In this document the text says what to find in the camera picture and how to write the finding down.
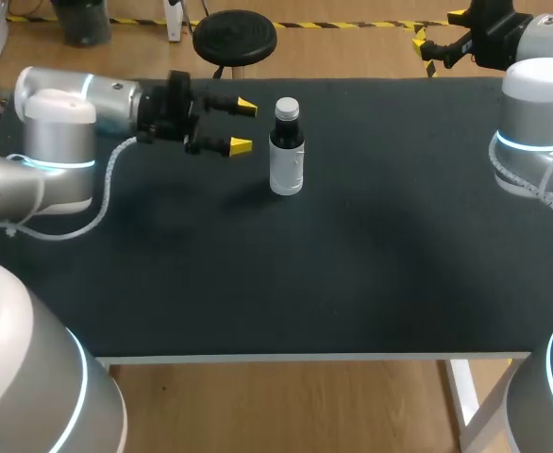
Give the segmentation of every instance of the white table frame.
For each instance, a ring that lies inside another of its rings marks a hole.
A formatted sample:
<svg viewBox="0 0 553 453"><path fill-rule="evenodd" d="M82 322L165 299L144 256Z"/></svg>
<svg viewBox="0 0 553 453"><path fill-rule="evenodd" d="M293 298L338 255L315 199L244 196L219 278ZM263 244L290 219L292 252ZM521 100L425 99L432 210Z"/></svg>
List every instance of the white table frame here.
<svg viewBox="0 0 553 453"><path fill-rule="evenodd" d="M207 356L104 357L103 366L157 365L184 363L246 363L266 361L445 361L455 415L460 433L461 453L483 451L494 437L506 429L511 451L519 453L509 433L505 398L511 377L528 353L474 354L233 354ZM469 366L471 359L513 359L501 379L480 406Z"/></svg>

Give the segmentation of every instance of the stool seat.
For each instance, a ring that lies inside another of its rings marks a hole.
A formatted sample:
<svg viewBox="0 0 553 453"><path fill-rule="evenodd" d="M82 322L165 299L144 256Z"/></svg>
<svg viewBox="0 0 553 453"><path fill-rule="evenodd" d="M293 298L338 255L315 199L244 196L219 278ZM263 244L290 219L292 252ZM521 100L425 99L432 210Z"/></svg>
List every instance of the stool seat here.
<svg viewBox="0 0 553 453"><path fill-rule="evenodd" d="M195 52L220 67L262 61L277 47L275 26L261 14L231 9L210 14L193 33Z"/></svg>

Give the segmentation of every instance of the wooden floor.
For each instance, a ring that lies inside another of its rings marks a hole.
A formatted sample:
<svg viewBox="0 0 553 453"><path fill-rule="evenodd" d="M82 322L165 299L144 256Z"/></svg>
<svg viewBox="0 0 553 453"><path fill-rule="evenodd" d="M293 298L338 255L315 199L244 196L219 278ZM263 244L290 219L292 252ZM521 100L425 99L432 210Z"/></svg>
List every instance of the wooden floor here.
<svg viewBox="0 0 553 453"><path fill-rule="evenodd" d="M38 0L13 0L15 14ZM245 8L275 22L443 20L469 0L208 0L211 10ZM193 19L198 0L189 0ZM553 0L516 0L518 10L553 12ZM159 19L160 0L109 0L112 17ZM37 15L52 16L44 0ZM214 67L193 51L191 37L169 44L162 26L116 25L110 44L74 49L55 25L11 25L0 57L0 88L26 66L41 65L121 78L165 77L170 69L209 77ZM431 27L448 43L462 30ZM401 28L280 29L278 48L246 69L247 77L425 77ZM439 76L501 76L466 59ZM472 361L480 399L507 366ZM126 453L458 451L442 370L434 361L256 363L128 366L114 370L128 408ZM491 453L509 451L504 438Z"/></svg>

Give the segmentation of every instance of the small bottle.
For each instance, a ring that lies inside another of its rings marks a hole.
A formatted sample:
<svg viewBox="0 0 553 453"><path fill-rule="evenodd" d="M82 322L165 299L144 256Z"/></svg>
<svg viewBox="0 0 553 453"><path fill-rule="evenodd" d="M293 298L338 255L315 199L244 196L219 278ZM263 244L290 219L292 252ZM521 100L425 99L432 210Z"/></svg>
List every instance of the small bottle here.
<svg viewBox="0 0 553 453"><path fill-rule="evenodd" d="M292 97L276 102L275 129L270 133L270 188L293 195L304 183L304 134L299 128L299 104Z"/></svg>

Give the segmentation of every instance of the black bin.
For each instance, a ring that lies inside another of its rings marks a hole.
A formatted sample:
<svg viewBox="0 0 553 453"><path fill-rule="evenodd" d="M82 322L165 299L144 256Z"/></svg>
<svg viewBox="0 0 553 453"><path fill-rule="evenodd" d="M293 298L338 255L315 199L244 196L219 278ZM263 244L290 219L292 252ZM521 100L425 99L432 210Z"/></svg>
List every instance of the black bin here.
<svg viewBox="0 0 553 453"><path fill-rule="evenodd" d="M105 0L51 1L68 45L89 47L110 41Z"/></svg>

